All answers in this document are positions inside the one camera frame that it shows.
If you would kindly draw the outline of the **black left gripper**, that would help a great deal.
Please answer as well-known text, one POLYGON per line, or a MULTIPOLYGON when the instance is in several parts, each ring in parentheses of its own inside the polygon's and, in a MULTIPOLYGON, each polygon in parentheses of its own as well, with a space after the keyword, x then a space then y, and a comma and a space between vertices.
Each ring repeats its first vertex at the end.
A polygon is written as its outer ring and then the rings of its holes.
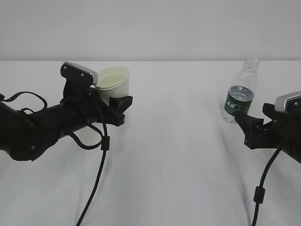
POLYGON ((125 123, 124 112, 132 105, 133 97, 110 97, 109 109, 101 109, 94 98, 96 96, 95 88, 89 88, 80 97, 69 97, 62 99, 61 103, 66 103, 70 107, 74 107, 85 118, 89 118, 90 122, 106 123, 119 127, 125 123))

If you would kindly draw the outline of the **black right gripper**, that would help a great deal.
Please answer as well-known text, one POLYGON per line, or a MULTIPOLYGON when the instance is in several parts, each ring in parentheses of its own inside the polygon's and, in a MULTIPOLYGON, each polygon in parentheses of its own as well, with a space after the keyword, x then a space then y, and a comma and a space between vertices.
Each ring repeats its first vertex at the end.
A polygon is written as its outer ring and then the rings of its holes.
POLYGON ((244 144, 250 149, 272 149, 283 145, 282 151, 295 161, 301 161, 301 117, 275 111, 275 105, 264 103, 262 112, 271 119, 255 118, 237 113, 235 120, 245 135, 244 144))

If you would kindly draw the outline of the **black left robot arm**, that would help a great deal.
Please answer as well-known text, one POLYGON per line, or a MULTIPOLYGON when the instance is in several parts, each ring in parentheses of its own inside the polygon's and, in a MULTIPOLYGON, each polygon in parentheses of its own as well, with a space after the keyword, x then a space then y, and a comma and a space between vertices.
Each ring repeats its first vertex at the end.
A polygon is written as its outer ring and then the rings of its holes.
POLYGON ((7 105, 22 92, 10 98, 0 96, 0 149, 15 161, 34 161, 48 148, 65 136, 71 137, 84 150, 101 148, 108 151, 110 137, 107 125, 119 127, 125 122, 124 112, 132 105, 133 97, 111 97, 107 105, 96 89, 88 88, 79 95, 63 98, 59 104, 49 107, 39 95, 44 106, 39 111, 28 108, 15 110, 7 105), (100 135, 94 145, 85 145, 75 132, 89 127, 100 135))

